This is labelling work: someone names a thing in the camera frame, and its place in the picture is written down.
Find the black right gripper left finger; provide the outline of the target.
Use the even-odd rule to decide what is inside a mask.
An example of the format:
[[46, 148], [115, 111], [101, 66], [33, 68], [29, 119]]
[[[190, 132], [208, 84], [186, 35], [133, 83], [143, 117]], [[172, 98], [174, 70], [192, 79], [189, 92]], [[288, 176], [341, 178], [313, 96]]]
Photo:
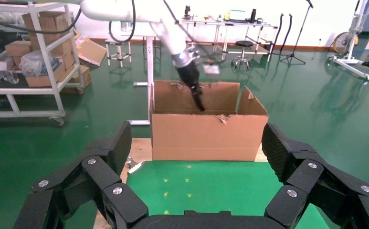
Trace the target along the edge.
[[131, 125], [125, 121], [111, 136], [90, 143], [74, 162], [40, 178], [14, 227], [63, 229], [83, 204], [93, 201], [112, 228], [133, 228], [148, 216], [148, 207], [121, 179], [131, 144]]

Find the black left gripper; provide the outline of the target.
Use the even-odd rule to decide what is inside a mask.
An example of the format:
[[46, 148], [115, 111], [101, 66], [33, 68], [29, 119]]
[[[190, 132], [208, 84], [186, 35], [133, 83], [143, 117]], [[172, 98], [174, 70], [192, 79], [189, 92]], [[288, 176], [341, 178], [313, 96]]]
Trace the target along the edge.
[[187, 66], [177, 68], [180, 80], [190, 88], [192, 98], [201, 112], [205, 111], [201, 96], [202, 91], [199, 85], [200, 73], [194, 61], [191, 61]]

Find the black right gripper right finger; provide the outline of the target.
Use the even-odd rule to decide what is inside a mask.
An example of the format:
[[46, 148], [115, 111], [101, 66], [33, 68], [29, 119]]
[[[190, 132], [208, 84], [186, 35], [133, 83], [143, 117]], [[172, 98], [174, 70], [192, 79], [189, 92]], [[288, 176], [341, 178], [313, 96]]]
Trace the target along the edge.
[[369, 183], [327, 163], [309, 144], [267, 123], [262, 151], [282, 187], [264, 216], [293, 229], [309, 205], [342, 229], [369, 229]]

